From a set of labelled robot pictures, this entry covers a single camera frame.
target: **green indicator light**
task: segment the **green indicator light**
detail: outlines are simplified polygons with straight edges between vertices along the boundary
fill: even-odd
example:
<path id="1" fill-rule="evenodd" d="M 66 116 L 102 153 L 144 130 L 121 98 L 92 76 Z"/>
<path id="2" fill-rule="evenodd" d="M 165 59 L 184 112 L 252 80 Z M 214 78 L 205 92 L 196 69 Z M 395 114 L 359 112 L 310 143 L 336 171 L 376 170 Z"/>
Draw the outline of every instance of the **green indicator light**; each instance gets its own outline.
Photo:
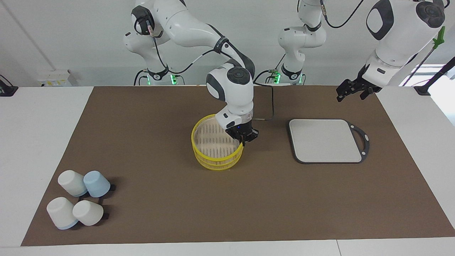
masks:
<path id="1" fill-rule="evenodd" d="M 172 85 L 178 84 L 178 81 L 177 81 L 177 78 L 175 77 L 175 75 L 171 74 L 171 81 L 172 81 Z"/>
<path id="2" fill-rule="evenodd" d="M 275 84 L 280 83 L 280 79 L 281 79 L 281 74 L 278 73 L 278 72 L 276 72 L 276 73 L 275 73 L 275 76 L 274 76 L 274 78 L 273 78 L 273 83 L 275 83 Z"/>

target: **brown mat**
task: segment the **brown mat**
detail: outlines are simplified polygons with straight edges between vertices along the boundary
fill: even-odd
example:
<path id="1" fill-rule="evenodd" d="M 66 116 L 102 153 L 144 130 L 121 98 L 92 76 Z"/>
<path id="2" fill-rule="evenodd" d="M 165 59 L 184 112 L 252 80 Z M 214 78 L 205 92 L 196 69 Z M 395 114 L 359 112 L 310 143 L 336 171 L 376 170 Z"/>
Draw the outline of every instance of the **brown mat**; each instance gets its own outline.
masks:
<path id="1" fill-rule="evenodd" d="M 255 122 L 229 171 L 205 170 L 190 134 L 224 104 L 205 87 L 96 87 L 44 194 L 23 246 L 278 241 L 455 236 L 376 96 L 335 99 L 335 87 L 275 89 L 273 121 Z M 269 88 L 255 90 L 256 117 L 270 115 Z M 361 164 L 297 163 L 292 118 L 342 118 L 371 148 Z M 117 185 L 97 227 L 56 229 L 49 201 L 71 198 L 57 183 L 67 169 L 101 171 Z"/>

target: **round basket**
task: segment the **round basket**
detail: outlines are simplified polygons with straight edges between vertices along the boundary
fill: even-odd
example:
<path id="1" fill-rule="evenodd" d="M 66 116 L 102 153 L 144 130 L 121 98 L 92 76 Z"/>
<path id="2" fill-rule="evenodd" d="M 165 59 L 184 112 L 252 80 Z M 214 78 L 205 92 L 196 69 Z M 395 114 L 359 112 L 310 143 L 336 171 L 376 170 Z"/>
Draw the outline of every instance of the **round basket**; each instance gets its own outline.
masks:
<path id="1" fill-rule="evenodd" d="M 243 145 L 221 128 L 215 115 L 202 118 L 194 126 L 191 144 L 197 161 L 212 171 L 223 171 L 233 167 L 243 152 Z"/>

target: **cup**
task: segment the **cup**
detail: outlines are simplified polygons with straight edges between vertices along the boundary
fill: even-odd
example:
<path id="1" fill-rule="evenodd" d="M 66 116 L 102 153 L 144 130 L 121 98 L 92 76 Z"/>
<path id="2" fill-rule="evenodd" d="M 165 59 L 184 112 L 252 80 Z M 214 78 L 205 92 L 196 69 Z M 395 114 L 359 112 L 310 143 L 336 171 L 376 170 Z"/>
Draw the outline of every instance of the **cup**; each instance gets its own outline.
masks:
<path id="1" fill-rule="evenodd" d="M 46 210 L 54 225 L 59 230 L 66 230 L 78 222 L 73 215 L 73 207 L 68 199 L 58 197 L 47 204 Z"/>
<path id="2" fill-rule="evenodd" d="M 73 208 L 74 217 L 86 226 L 92 226 L 98 223 L 103 217 L 103 214 L 104 210 L 101 205 L 87 200 L 80 201 Z"/>
<path id="3" fill-rule="evenodd" d="M 110 189 L 111 184 L 99 171 L 91 171 L 84 176 L 84 183 L 91 197 L 102 197 Z"/>
<path id="4" fill-rule="evenodd" d="M 84 176 L 73 170 L 67 170 L 58 176 L 58 184 L 70 195 L 79 197 L 87 193 Z"/>

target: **white table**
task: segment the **white table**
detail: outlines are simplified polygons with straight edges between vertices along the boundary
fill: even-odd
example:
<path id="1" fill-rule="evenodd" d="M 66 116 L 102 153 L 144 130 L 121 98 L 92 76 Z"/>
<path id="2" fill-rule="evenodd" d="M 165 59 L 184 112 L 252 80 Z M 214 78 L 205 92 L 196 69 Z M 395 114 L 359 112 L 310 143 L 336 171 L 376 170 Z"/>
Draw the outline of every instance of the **white table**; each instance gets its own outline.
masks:
<path id="1" fill-rule="evenodd" d="M 20 247 L 92 89 L 20 88 L 0 98 L 0 255 L 455 255 L 455 237 Z M 412 88 L 387 87 L 378 97 L 454 226 L 455 127 Z"/>

